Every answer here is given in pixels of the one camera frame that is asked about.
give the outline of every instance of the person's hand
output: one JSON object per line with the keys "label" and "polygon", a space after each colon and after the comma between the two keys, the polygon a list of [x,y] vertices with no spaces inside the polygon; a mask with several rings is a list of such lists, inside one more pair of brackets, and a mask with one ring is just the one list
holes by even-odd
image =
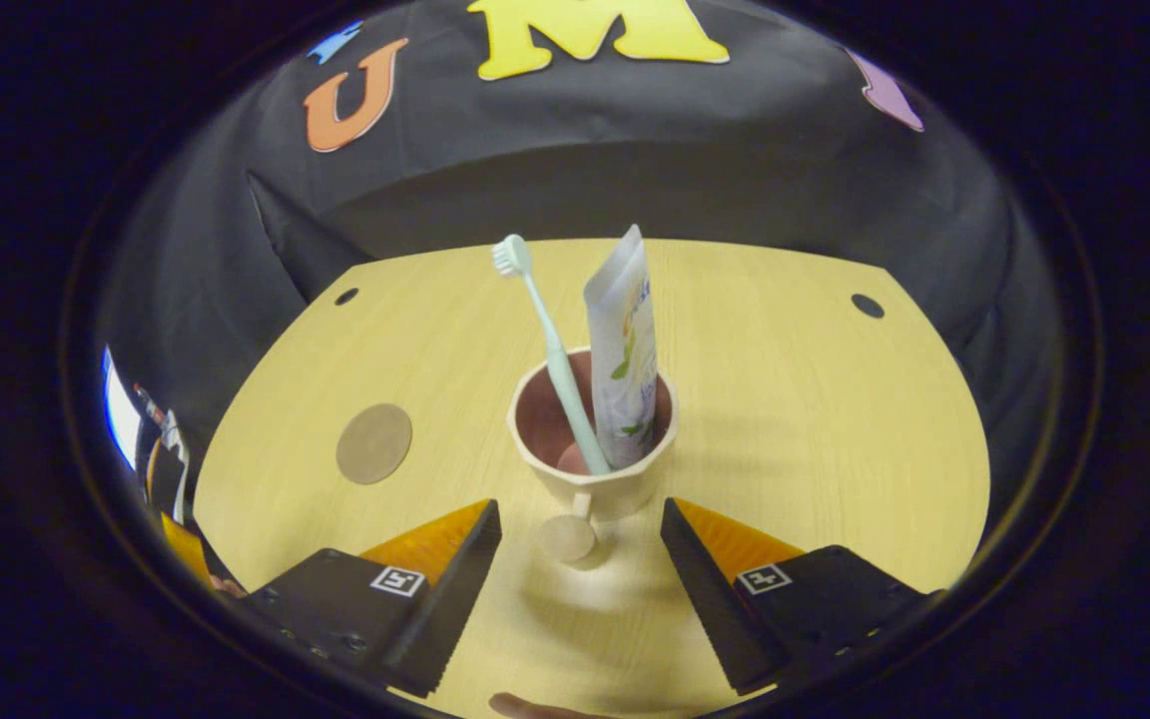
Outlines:
{"label": "person's hand", "polygon": [[492,696],[491,709],[507,716],[508,719],[613,719],[611,716],[583,714],[561,706],[530,704],[529,701],[520,699],[511,693],[498,693]]}
{"label": "person's hand", "polygon": [[220,579],[215,574],[210,574],[210,588],[237,596],[238,599],[246,596],[246,591],[243,591],[243,587],[238,587],[238,582],[232,581],[232,579]]}

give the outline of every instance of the finger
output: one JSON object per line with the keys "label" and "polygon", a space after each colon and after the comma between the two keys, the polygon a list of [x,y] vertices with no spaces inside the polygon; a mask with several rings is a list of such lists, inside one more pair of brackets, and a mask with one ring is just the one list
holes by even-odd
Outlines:
{"label": "finger", "polygon": [[246,596],[246,591],[243,591],[243,587],[238,587],[238,582],[232,581],[232,579],[224,580],[224,591],[228,591],[229,594],[237,596],[238,599],[241,599],[241,597]]}
{"label": "finger", "polygon": [[491,697],[489,704],[497,713],[507,716],[508,719],[611,719],[610,716],[583,714],[561,706],[530,704],[529,701],[511,693],[498,693]]}

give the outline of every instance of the black fabric backdrop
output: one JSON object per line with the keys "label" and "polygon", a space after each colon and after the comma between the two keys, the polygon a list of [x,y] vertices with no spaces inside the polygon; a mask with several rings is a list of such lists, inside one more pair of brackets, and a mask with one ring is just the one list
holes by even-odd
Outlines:
{"label": "black fabric backdrop", "polygon": [[[961,365],[994,473],[989,522],[1030,464],[1055,381],[1055,286],[1005,178],[914,87],[914,132],[861,94],[838,45],[735,0],[691,0],[727,64],[593,60],[483,82],[484,18],[429,0],[366,18],[327,63],[299,55],[250,87],[164,167],[126,224],[103,334],[198,437],[197,460],[261,355],[339,273],[448,246],[619,236],[835,255],[903,284]],[[302,102],[397,38],[386,113],[329,154]],[[765,306],[764,313],[795,313]]]}

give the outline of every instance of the light blue toothbrush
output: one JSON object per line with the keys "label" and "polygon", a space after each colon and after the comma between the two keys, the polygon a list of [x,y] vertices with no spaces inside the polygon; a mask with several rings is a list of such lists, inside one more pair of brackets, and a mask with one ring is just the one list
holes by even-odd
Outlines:
{"label": "light blue toothbrush", "polygon": [[526,240],[516,234],[511,234],[503,238],[501,243],[492,246],[491,254],[499,274],[506,277],[521,275],[526,281],[526,289],[530,291],[535,313],[539,315],[539,323],[544,327],[544,344],[549,350],[549,378],[553,383],[553,389],[557,389],[558,399],[562,400],[562,410],[566,411],[566,420],[570,422],[572,431],[575,433],[575,444],[578,445],[580,454],[584,457],[584,466],[590,474],[611,474],[611,465],[607,464],[606,456],[601,454],[601,446],[597,444],[593,424],[589,423],[588,414],[584,414],[584,404],[580,400],[578,387],[575,387],[575,374],[572,373],[566,347],[562,346],[561,337],[557,336],[557,327],[553,327],[552,319],[549,319],[549,309],[544,308],[539,291],[535,290],[535,278],[530,274],[530,252],[526,250]]}

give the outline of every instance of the yellow letter m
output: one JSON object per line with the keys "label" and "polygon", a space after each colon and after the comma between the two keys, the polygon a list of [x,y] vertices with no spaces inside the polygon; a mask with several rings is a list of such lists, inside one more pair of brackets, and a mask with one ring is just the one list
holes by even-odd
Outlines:
{"label": "yellow letter m", "polygon": [[491,59],[478,77],[499,79],[549,67],[551,51],[530,43],[530,28],[577,60],[592,60],[615,18],[624,36],[615,49],[638,60],[726,63],[730,53],[704,35],[685,0],[476,0],[469,13],[488,18]]}

